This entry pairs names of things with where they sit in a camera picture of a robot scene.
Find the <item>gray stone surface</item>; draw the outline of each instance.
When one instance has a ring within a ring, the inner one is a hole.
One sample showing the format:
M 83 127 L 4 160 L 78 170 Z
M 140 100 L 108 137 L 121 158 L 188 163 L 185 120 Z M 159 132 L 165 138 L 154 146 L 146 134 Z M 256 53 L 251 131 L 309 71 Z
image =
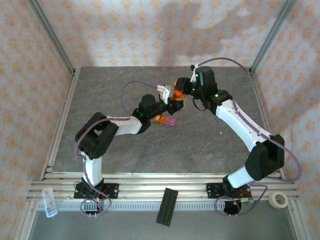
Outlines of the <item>gray stone surface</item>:
M 215 80 L 220 89 L 232 94 L 244 74 L 238 67 L 216 67 Z M 190 77 L 189 67 L 83 67 L 75 88 L 54 172 L 82 172 L 82 161 L 75 157 L 75 135 L 95 112 L 124 117 L 120 93 L 123 86 L 139 80 L 156 86 L 173 84 L 179 77 Z M 124 94 L 125 107 L 132 112 L 141 97 L 157 91 L 130 84 Z M 260 126 L 261 113 L 250 78 L 237 88 L 239 106 Z M 152 123 L 139 135 L 114 138 L 103 157 L 104 173 L 230 173 L 241 167 L 249 155 L 241 139 L 210 111 L 199 111 L 187 98 L 186 106 L 173 116 L 176 126 Z

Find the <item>patterned wallpaper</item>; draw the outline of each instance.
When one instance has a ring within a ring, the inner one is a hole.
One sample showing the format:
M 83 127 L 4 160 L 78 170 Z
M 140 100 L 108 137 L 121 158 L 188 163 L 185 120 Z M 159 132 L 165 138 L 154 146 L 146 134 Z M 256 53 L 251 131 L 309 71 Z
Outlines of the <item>patterned wallpaper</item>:
M 301 162 L 298 189 L 314 239 L 320 236 L 320 4 L 297 1 L 257 72 L 273 133 Z M 297 174 L 286 158 L 288 178 Z
M 284 2 L 39 0 L 75 68 L 187 66 L 218 56 L 250 66 Z
M 26 0 L 0 1 L 0 15 L 0 239 L 12 239 L 70 75 Z

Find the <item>pink object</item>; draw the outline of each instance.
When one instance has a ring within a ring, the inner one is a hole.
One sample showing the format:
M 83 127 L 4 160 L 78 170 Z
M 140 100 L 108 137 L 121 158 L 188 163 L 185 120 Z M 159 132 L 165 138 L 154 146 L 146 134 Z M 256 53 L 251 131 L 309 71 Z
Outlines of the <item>pink object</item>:
M 174 125 L 176 125 L 176 122 L 177 122 L 177 119 L 176 119 L 176 118 L 167 116 L 167 117 L 165 118 L 164 124 L 168 124 L 168 125 L 170 125 L 170 126 L 174 126 Z

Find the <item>aluminum frame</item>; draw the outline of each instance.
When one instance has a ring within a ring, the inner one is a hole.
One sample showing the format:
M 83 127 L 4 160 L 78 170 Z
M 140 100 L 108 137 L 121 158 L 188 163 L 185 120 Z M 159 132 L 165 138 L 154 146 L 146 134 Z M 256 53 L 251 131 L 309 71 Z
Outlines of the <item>aluminum frame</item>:
M 75 74 L 70 81 L 68 93 L 65 96 L 65 103 L 62 106 L 56 133 L 53 136 L 50 152 L 46 159 L 47 165 L 44 167 L 44 175 L 41 177 L 40 181 L 31 183 L 30 191 L 27 196 L 26 208 L 15 235 L 15 239 L 17 240 L 28 239 L 29 237 L 36 214 L 35 212 L 41 210 L 39 206 L 43 203 L 41 194 L 42 189 L 52 187 L 56 200 L 58 202 L 63 202 L 66 206 L 74 206 L 81 201 L 80 199 L 73 199 L 73 183 L 81 179 L 82 173 L 52 171 L 61 134 L 79 76 L 79 71 L 76 71 L 76 73 L 77 74 Z M 269 130 L 268 121 L 262 108 L 257 86 L 255 85 L 253 78 L 251 78 L 251 80 L 265 125 L 264 127 L 266 130 Z M 107 173 L 103 174 L 103 177 L 110 182 L 117 182 L 120 184 L 118 199 L 113 200 L 113 202 L 118 205 L 130 205 L 139 202 L 143 205 L 144 203 L 160 202 L 166 187 L 179 191 L 177 203 L 205 203 L 208 201 L 205 188 L 206 183 L 222 182 L 222 178 L 225 175 L 226 174 L 223 173 Z M 284 175 L 282 171 L 279 170 L 278 172 L 273 173 L 272 176 L 280 178 Z M 262 198 L 262 201 L 267 201 L 268 195 L 275 191 L 281 191 L 287 195 L 289 200 L 288 209 L 297 239 L 311 240 L 312 235 L 309 227 L 305 223 L 306 218 L 304 216 L 297 186 L 292 183 L 284 183 L 272 179 L 263 179 L 259 183 L 268 186 L 268 190 Z M 262 187 L 252 186 L 251 189 L 254 197 L 259 196 L 263 191 Z
M 73 75 L 68 86 L 67 94 L 65 95 L 64 104 L 61 107 L 60 115 L 55 127 L 49 152 L 46 156 L 41 177 L 39 181 L 31 183 L 30 191 L 27 196 L 27 202 L 14 236 L 15 240 L 29 238 L 36 212 L 42 210 L 43 202 L 41 191 L 43 188 L 49 186 L 53 187 L 57 201 L 62 202 L 62 205 L 67 206 L 66 208 L 69 208 L 68 206 L 79 205 L 81 201 L 79 199 L 73 199 L 73 183 L 80 180 L 82 173 L 52 172 L 80 70 L 73 69 L 67 54 L 62 48 L 59 39 L 50 26 L 49 21 L 42 11 L 38 1 L 27 1 L 30 3 L 30 6 L 41 22 L 41 25 L 52 41 L 58 54 L 62 58 L 63 63 L 67 67 L 68 71 L 73 73 Z M 264 127 L 267 131 L 269 131 L 269 124 L 262 107 L 257 86 L 254 81 L 254 79 L 257 77 L 255 72 L 263 60 L 263 57 L 266 55 L 268 49 L 272 45 L 273 40 L 276 38 L 281 26 L 288 17 L 295 2 L 296 0 L 287 0 L 285 2 L 258 55 L 252 63 L 252 67 L 250 68 L 254 92 L 256 94 Z M 125 206 L 137 201 L 142 204 L 159 202 L 162 200 L 163 191 L 166 187 L 179 190 L 177 204 L 206 203 L 208 202 L 207 192 L 205 189 L 206 183 L 222 182 L 222 178 L 225 175 L 226 174 L 210 173 L 109 173 L 104 174 L 103 177 L 108 179 L 108 181 L 120 183 L 118 199 L 114 200 L 113 202 L 115 202 L 116 205 Z M 284 178 L 282 169 L 274 173 L 273 176 Z M 300 201 L 296 185 L 278 182 L 271 179 L 263 179 L 259 183 L 266 184 L 268 186 L 268 191 L 262 198 L 263 201 L 266 201 L 268 199 L 267 196 L 275 191 L 281 191 L 287 195 L 289 200 L 288 209 L 297 239 L 311 240 L 312 235 L 308 225 L 306 224 L 306 221 L 304 221 L 306 217 L 304 215 L 303 206 Z M 251 189 L 254 197 L 259 196 L 263 190 L 261 187 L 256 186 L 252 186 Z
M 69 60 L 68 55 L 66 54 L 62 44 L 60 43 L 55 31 L 53 30 L 52 26 L 50 25 L 44 11 L 42 10 L 38 0 L 26 0 L 30 7 L 32 8 L 35 16 L 38 18 L 39 22 L 41 23 L 44 31 L 46 32 L 48 38 L 51 40 L 56 52 L 61 57 L 63 64 L 65 65 L 66 69 L 69 71 L 70 74 L 74 73 L 74 67 L 72 66 L 71 61 Z
M 291 13 L 292 8 L 294 7 L 297 0 L 286 0 L 282 9 L 277 16 L 276 20 L 274 21 L 268 35 L 266 36 L 257 56 L 255 57 L 250 72 L 254 73 L 258 70 L 258 67 L 264 57 L 266 56 L 269 48 L 271 47 L 272 43 L 276 39 L 278 32 L 280 31 L 282 25 L 285 23 L 286 19 L 288 18 L 289 14 Z

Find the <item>small vial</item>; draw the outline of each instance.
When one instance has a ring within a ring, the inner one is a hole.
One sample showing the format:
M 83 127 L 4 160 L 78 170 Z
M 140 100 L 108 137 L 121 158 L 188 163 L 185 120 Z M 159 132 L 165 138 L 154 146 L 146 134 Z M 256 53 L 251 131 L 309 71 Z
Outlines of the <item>small vial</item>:
M 45 215 L 47 218 L 52 218 L 58 214 L 58 209 L 55 201 L 54 190 L 52 187 L 48 187 L 42 190 L 42 197 L 45 209 Z

